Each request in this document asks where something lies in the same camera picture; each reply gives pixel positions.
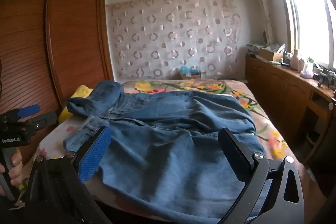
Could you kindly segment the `person's left hand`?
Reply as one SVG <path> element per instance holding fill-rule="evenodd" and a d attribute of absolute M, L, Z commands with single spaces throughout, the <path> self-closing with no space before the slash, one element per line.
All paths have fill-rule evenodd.
<path fill-rule="evenodd" d="M 9 177 L 11 180 L 10 182 L 11 182 L 11 185 L 18 186 L 22 182 L 22 179 L 23 179 L 22 154 L 18 147 L 16 148 L 15 153 L 12 155 L 11 161 L 12 161 L 13 167 L 9 170 Z"/>

